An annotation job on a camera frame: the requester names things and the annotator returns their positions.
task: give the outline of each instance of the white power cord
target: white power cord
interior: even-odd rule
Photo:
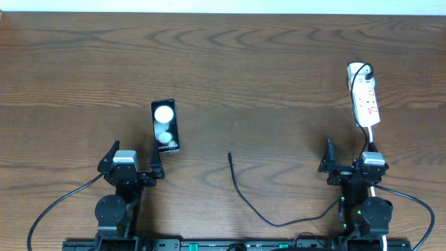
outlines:
[[[369,131],[369,143],[372,143],[374,141],[374,134],[371,131],[371,126],[367,126],[367,129]],[[372,197],[376,196],[375,187],[370,187],[370,194]],[[387,251],[387,237],[385,236],[383,236],[383,251]]]

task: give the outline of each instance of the black cable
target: black cable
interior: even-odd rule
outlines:
[[[303,235],[303,234],[311,234],[315,239],[316,239],[316,241],[318,241],[318,243],[319,243],[319,245],[321,245],[321,247],[323,248],[323,244],[322,244],[322,242],[313,234],[313,233],[311,233],[311,232],[302,232],[302,233],[300,233],[298,236],[296,236],[295,238],[294,238],[294,241],[293,241],[293,247],[297,247],[298,246],[298,244],[296,243],[296,241],[298,241],[299,239],[300,239],[300,237]]]
[[[287,222],[284,224],[273,224],[271,222],[269,222],[267,219],[265,219],[246,199],[245,197],[242,195],[242,193],[240,192],[240,190],[238,189],[237,186],[237,182],[236,182],[236,175],[234,174],[234,166],[232,164],[232,155],[231,152],[228,152],[228,159],[229,159],[229,167],[231,169],[231,175],[232,175],[232,183],[234,184],[234,188],[236,189],[236,192],[238,193],[238,196],[240,196],[240,198],[257,214],[257,216],[259,216],[262,221],[264,221],[266,224],[270,225],[271,227],[286,227],[295,223],[299,223],[299,222],[305,222],[305,221],[310,221],[310,220],[319,220],[322,217],[325,216],[325,214],[327,214],[327,212],[333,207],[335,206],[340,199],[337,199],[335,202],[333,202],[320,216],[318,217],[312,217],[312,218],[305,218],[305,219],[299,219],[299,220],[293,220],[291,222]]]
[[[61,201],[63,201],[64,199],[70,197],[71,195],[74,195],[80,191],[82,191],[84,188],[89,187],[91,184],[95,183],[98,179],[100,179],[102,176],[104,176],[103,173],[99,174],[96,176],[96,178],[92,179],[90,182],[88,182],[87,184],[83,185],[80,188],[77,188],[76,190],[69,192],[68,194],[60,197],[59,199],[57,199],[55,202],[53,202],[53,204],[49,205],[47,207],[47,209],[45,209],[37,218],[37,220],[34,222],[33,226],[31,227],[31,229],[29,230],[28,233],[28,241],[27,241],[27,246],[28,246],[28,251],[32,251],[33,249],[31,248],[31,238],[33,237],[33,232],[34,229],[36,229],[37,224],[40,222],[40,220],[42,220],[43,216],[45,216],[52,208],[54,208],[57,204],[59,204]]]
[[[371,72],[367,74],[367,77],[370,76],[370,78],[371,78],[371,77],[373,76],[373,73],[374,73],[374,68],[373,68],[373,66],[371,66],[370,63],[365,63],[365,64],[363,64],[363,65],[360,67],[360,69],[357,70],[357,72],[355,73],[355,76],[353,77],[353,80],[352,80],[352,82],[351,82],[351,89],[350,89],[350,98],[351,98],[351,103],[352,103],[352,106],[353,106],[353,118],[355,118],[355,122],[356,122],[357,126],[360,127],[362,133],[364,133],[364,138],[365,138],[365,144],[364,144],[364,146],[362,147],[361,153],[360,153],[360,155],[359,155],[358,158],[361,157],[361,154],[364,152],[365,148],[367,147],[367,144],[369,143],[369,138],[367,137],[367,133],[365,132],[364,128],[360,125],[360,123],[357,121],[357,118],[356,118],[355,101],[354,101],[354,99],[353,99],[353,85],[355,84],[355,79],[356,79],[357,74],[358,74],[358,73],[359,73],[365,66],[369,66],[370,69],[371,69]]]
[[[376,185],[376,184],[374,184],[373,182],[367,180],[367,179],[364,177],[364,175],[362,174],[362,170],[360,170],[360,176],[361,176],[362,179],[365,180],[369,185],[372,185],[372,186],[374,186],[375,188],[381,189],[381,190],[383,190],[383,191],[390,192],[390,193],[392,193],[392,194],[394,194],[394,195],[399,195],[399,196],[404,197],[404,198],[406,198],[406,199],[409,199],[409,200],[411,200],[411,201],[415,201],[415,202],[417,202],[418,204],[420,204],[420,205],[422,205],[423,207],[425,207],[425,209],[427,209],[427,210],[429,211],[429,213],[431,214],[431,223],[429,224],[429,227],[428,227],[426,233],[423,235],[423,238],[421,238],[421,240],[419,241],[419,243],[412,249],[412,251],[416,251],[416,250],[418,250],[418,249],[421,247],[421,245],[423,245],[423,243],[426,241],[426,239],[429,237],[429,234],[431,234],[432,229],[433,229],[433,225],[435,224],[435,213],[433,213],[432,208],[431,208],[428,204],[424,203],[423,201],[421,201],[421,200],[419,200],[419,199],[417,199],[417,198],[415,198],[415,197],[413,197],[413,196],[404,194],[404,193],[402,193],[402,192],[398,192],[398,191],[393,190],[393,189],[390,189],[390,188],[385,188],[385,187],[383,187],[383,186],[381,186],[381,185]]]

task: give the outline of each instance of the wooden table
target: wooden table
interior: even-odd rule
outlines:
[[[335,212],[311,217],[339,187],[317,172],[331,138],[343,163],[359,153],[346,86],[352,61],[374,65],[382,185],[436,212],[423,250],[446,236],[446,19],[337,15],[6,13],[0,21],[0,250],[23,250],[30,226],[55,199],[90,181],[115,139],[148,166],[150,106],[175,98],[182,149],[162,155],[167,178],[144,192],[139,230],[183,238],[293,238],[340,230]],[[51,210],[34,250],[93,238],[103,179]],[[390,237],[415,245],[429,214],[394,204]]]

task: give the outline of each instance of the wood grain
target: wood grain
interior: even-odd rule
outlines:
[[[97,174],[115,139],[151,154],[150,103],[175,98],[182,149],[163,155],[167,178],[146,189],[139,229],[183,238],[293,238],[339,231],[335,213],[282,229],[265,225],[323,211],[339,194],[316,172],[327,138],[341,161],[362,145],[346,88],[352,61],[374,65],[382,121],[375,141],[390,164],[383,185],[436,212],[422,250],[446,235],[444,17],[6,13],[0,22],[0,250],[24,250],[55,199]],[[54,208],[34,250],[92,238],[103,180]],[[394,204],[390,236],[415,245],[424,208]]]

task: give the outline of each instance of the white background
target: white background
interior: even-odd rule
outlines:
[[[446,15],[446,0],[0,0],[3,11]]]

